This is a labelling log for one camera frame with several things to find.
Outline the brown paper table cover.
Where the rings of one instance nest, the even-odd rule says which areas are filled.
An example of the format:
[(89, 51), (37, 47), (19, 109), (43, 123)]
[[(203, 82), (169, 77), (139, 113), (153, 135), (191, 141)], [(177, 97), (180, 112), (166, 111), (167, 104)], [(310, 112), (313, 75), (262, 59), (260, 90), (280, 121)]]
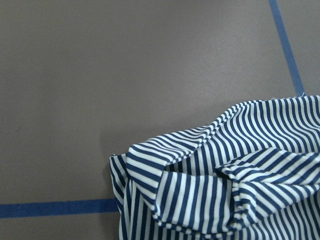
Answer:
[(295, 95), (266, 0), (3, 0), (0, 202), (112, 198), (111, 155)]

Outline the striped polo shirt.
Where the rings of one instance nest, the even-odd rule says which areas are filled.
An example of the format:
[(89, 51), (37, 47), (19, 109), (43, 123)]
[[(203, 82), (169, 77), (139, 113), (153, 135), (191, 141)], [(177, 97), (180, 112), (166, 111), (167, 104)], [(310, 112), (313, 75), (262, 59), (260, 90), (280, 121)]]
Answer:
[(320, 98), (239, 103), (110, 168), (121, 240), (317, 240)]

